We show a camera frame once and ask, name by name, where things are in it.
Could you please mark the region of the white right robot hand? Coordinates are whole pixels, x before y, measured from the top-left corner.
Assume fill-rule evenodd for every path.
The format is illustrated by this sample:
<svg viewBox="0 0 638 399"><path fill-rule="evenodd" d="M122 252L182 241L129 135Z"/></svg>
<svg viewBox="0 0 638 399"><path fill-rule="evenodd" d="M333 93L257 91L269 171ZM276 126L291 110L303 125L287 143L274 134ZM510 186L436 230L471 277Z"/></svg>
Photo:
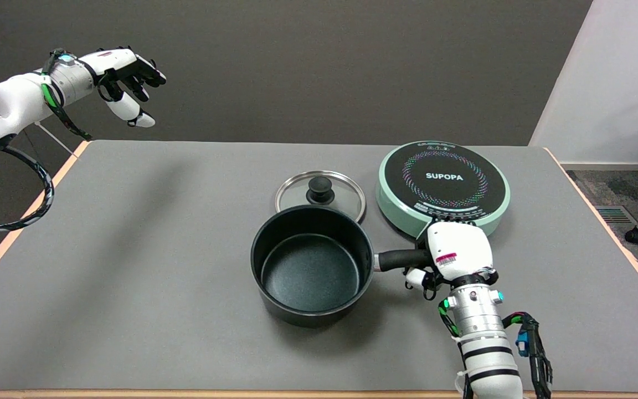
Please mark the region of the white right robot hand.
<svg viewBox="0 0 638 399"><path fill-rule="evenodd" d="M429 259L404 270L407 289L421 287L436 292L448 284L450 295L445 306L453 309L472 301L489 305L503 302L503 293L491 289L498 273L488 237L481 228L435 221L423 229L415 248L425 250Z"/></svg>

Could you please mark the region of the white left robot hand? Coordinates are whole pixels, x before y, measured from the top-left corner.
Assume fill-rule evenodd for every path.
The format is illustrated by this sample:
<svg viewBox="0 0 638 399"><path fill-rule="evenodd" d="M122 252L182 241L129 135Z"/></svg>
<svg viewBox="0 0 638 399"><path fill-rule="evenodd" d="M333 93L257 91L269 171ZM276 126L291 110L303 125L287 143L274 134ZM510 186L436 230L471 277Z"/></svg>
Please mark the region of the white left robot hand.
<svg viewBox="0 0 638 399"><path fill-rule="evenodd" d="M89 56L98 78L99 96L119 119L129 127L151 128L155 119L140 106L150 97L145 85L159 88L167 83L166 75L153 62L137 55L131 48L100 50Z"/></svg>

